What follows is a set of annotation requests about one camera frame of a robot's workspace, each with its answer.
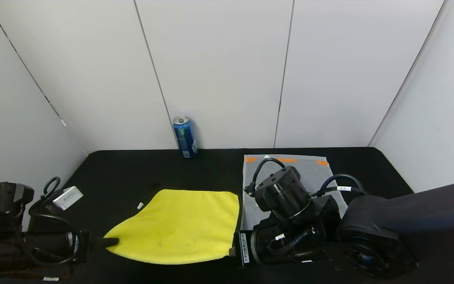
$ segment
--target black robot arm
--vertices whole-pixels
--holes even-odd
[[[331,196],[308,194],[298,179],[284,167],[257,187],[257,204],[272,214],[234,235],[242,266],[327,258],[341,270],[386,279],[419,262],[454,261],[454,184],[389,200],[359,196],[340,219]]]
[[[54,188],[48,190],[53,182]],[[34,190],[19,183],[0,182],[0,277],[44,279],[43,276],[23,273],[38,267],[78,264],[87,261],[90,250],[116,245],[118,239],[91,237],[88,230],[76,230],[64,218],[51,214],[52,198],[60,183],[59,178],[51,179],[44,189],[44,195],[29,209],[33,221],[36,218],[54,219],[67,229],[47,232],[30,224],[27,232],[22,232],[22,217],[25,206],[31,202]],[[60,280],[63,277],[45,277]]]

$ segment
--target white label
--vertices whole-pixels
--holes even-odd
[[[337,187],[337,190],[351,192],[352,188],[351,187]]]
[[[284,237],[285,237],[285,234],[279,234],[279,235],[277,235],[274,239],[275,239],[276,241],[279,241],[280,239],[283,239]]]
[[[76,253],[76,251],[78,250],[78,246],[80,246],[80,242],[78,240],[78,236],[76,236],[74,238],[74,250],[73,250],[73,253]]]
[[[59,281],[59,277],[43,277],[43,281]]]
[[[197,147],[195,146],[195,140],[194,140],[194,142],[192,142],[192,151],[194,153],[197,153]]]
[[[241,251],[243,252],[243,263],[250,262],[250,256],[248,255],[248,246],[246,241],[246,234],[241,233]]]

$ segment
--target sticker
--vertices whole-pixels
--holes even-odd
[[[80,246],[80,242],[79,242],[78,236],[76,236],[74,238],[74,250],[73,250],[73,253],[76,253],[76,251],[78,250],[78,246]]]
[[[43,277],[43,281],[59,281],[59,277]]]
[[[337,187],[339,191],[351,192],[352,187]]]
[[[285,237],[285,234],[279,234],[279,235],[277,235],[274,239],[275,239],[276,241],[279,241],[280,239],[283,239],[284,237]]]
[[[250,256],[248,255],[248,246],[246,241],[246,234],[241,233],[241,251],[243,252],[243,263],[250,262]]]

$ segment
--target white wall panel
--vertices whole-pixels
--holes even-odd
[[[0,0],[0,23],[87,152],[177,147],[132,1]]]
[[[454,1],[447,1],[374,137],[415,192],[454,183]]]
[[[29,185],[36,201],[50,178],[66,181],[85,157],[0,28],[0,181]]]
[[[137,0],[171,117],[203,148],[273,147],[292,0]]]
[[[442,0],[296,0],[276,147],[367,146]]]

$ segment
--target orange tape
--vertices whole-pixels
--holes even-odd
[[[247,157],[245,160],[247,163],[253,163],[257,161],[257,158],[255,157]],[[281,163],[296,163],[297,159],[278,159]]]
[[[297,159],[278,159],[281,163],[296,163]]]
[[[320,166],[328,166],[328,163],[325,161],[315,161]]]

